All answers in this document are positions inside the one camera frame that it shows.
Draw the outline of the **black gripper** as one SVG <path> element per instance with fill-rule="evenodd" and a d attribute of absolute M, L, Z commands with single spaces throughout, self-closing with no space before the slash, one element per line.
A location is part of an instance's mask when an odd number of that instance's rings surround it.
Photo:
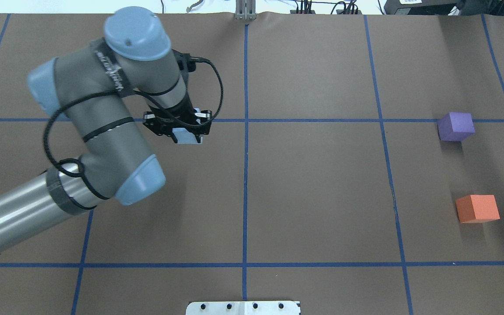
<path fill-rule="evenodd" d="M 148 103 L 150 111 L 143 116 L 143 125 L 157 136 L 172 139 L 173 128 L 186 128 L 193 134 L 205 136 L 209 134 L 213 114 L 210 110 L 199 110 L 193 107 L 188 96 L 170 108 L 159 104 L 149 94 L 142 94 Z"/>

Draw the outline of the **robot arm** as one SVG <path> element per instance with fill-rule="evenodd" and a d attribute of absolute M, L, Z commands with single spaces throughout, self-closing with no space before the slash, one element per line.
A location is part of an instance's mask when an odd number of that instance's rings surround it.
<path fill-rule="evenodd" d="M 159 16 L 131 6 L 106 18 L 102 38 L 32 70 L 51 165 L 0 196 L 0 254 L 106 200 L 132 205 L 158 191 L 165 175 L 124 98 L 145 98 L 143 124 L 154 134 L 200 144 L 222 106 L 192 105 L 188 74 L 198 63 L 214 66 L 174 50 Z"/>

